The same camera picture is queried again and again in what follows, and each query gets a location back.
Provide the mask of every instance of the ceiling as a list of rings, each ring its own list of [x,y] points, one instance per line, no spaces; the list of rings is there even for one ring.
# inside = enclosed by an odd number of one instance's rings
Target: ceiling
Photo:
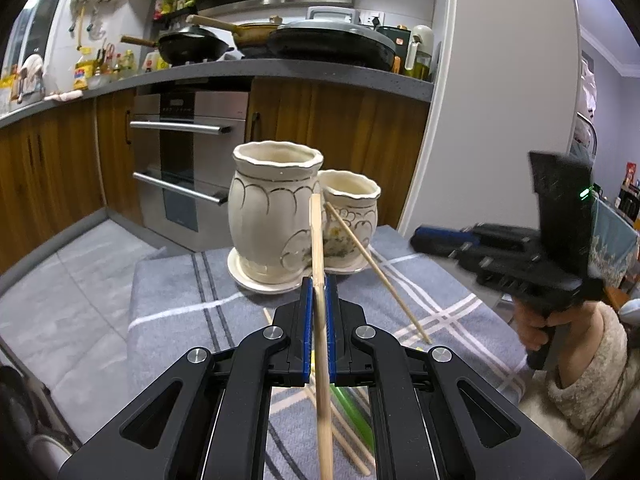
[[[582,36],[623,75],[640,73],[640,45],[615,4],[611,0],[577,1]]]

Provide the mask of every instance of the silver screw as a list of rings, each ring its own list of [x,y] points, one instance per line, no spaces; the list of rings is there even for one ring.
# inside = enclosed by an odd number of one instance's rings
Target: silver screw
[[[452,355],[449,349],[438,346],[431,352],[431,357],[439,363],[448,363],[451,361]]]
[[[360,339],[371,339],[376,335],[376,329],[369,325],[361,325],[356,329],[356,336]]]
[[[262,335],[267,339],[280,339],[282,334],[284,334],[284,331],[279,326],[273,325],[268,326],[264,329],[264,332],[262,332]]]
[[[208,352],[204,348],[194,348],[187,354],[187,359],[190,363],[198,364],[207,358]]]

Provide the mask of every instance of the ceramic vase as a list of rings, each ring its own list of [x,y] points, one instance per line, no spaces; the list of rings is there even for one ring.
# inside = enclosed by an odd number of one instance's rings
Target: ceramic vase
[[[324,200],[334,206],[366,248],[378,226],[380,186],[364,175],[351,171],[320,171],[318,179]],[[360,251],[331,214],[324,227],[324,264],[344,269],[361,257]]]
[[[244,273],[280,284],[311,261],[309,199],[320,192],[318,150],[292,142],[249,142],[234,150],[229,227]]]

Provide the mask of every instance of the tile floor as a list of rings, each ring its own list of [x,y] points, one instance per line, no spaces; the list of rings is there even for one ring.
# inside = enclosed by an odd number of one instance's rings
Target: tile floor
[[[126,373],[129,298],[136,262],[153,251],[107,220],[0,298],[0,335],[83,442],[137,394]]]

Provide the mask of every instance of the stainless steel oven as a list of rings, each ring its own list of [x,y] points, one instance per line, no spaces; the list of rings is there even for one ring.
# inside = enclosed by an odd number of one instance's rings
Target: stainless steel oven
[[[137,96],[130,122],[145,227],[192,251],[230,246],[226,200],[245,92]]]

